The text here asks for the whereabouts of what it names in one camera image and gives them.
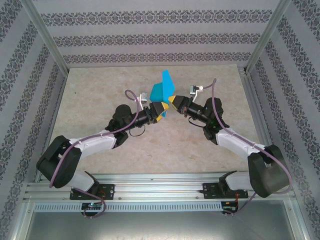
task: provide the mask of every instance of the ventilated metal strip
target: ventilated metal strip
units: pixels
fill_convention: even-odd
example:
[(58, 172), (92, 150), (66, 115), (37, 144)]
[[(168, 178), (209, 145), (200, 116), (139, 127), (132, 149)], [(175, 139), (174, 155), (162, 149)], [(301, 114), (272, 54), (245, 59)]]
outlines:
[[(82, 202), (38, 202), (36, 213), (73, 213), (83, 212)], [(204, 202), (108, 202), (106, 212), (211, 212), (221, 211), (220, 201)]]

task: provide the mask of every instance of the beige floor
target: beige floor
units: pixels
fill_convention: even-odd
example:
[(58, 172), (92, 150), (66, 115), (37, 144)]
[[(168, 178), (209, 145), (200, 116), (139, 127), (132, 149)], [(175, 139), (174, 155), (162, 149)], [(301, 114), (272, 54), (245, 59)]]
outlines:
[[(175, 95), (189, 96), (190, 85), (206, 86), (217, 78), (216, 97), (221, 98), (224, 121), (239, 134), (258, 141), (236, 65), (72, 68), (52, 139), (98, 133), (120, 104), (129, 105), (135, 113), (135, 103), (125, 97), (125, 89), (137, 95), (150, 94), (166, 69), (175, 84)], [(211, 90), (205, 90), (196, 103), (204, 105), (210, 96)], [(132, 134), (140, 131), (134, 129)], [(231, 151), (206, 140), (201, 128), (189, 124), (170, 107), (167, 116), (158, 124), (146, 126), (142, 136), (129, 137), (121, 147), (87, 157), (78, 169), (93, 174), (225, 172), (243, 171), (248, 165)]]

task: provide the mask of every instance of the patterned wall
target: patterned wall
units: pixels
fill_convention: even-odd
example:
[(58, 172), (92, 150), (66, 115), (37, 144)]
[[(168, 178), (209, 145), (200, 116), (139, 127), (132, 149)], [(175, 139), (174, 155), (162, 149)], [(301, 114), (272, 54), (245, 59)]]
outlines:
[(18, 0), (0, 1), (0, 239), (44, 150), (65, 78)]
[(311, 239), (320, 239), (319, 19), (319, 0), (293, 0), (251, 73), (269, 134), (289, 162)]
[(35, 0), (69, 67), (244, 67), (279, 0)]

